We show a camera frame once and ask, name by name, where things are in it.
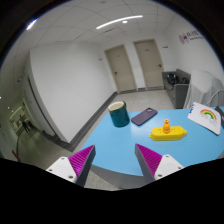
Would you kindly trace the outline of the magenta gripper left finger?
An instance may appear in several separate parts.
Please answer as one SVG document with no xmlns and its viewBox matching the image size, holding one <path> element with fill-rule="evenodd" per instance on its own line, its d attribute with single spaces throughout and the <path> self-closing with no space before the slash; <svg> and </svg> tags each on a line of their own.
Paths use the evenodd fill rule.
<svg viewBox="0 0 224 224">
<path fill-rule="evenodd" d="M 47 171 L 83 187 L 95 155 L 95 146 L 91 145 L 70 157 L 60 157 L 47 168 Z"/>
</svg>

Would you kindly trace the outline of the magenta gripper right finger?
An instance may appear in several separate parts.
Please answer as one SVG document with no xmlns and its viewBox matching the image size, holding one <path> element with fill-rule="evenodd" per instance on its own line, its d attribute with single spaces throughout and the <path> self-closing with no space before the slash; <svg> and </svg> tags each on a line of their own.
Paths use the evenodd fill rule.
<svg viewBox="0 0 224 224">
<path fill-rule="evenodd" d="M 140 144 L 135 144 L 135 155 L 147 184 L 183 169 L 171 155 L 160 155 Z"/>
</svg>

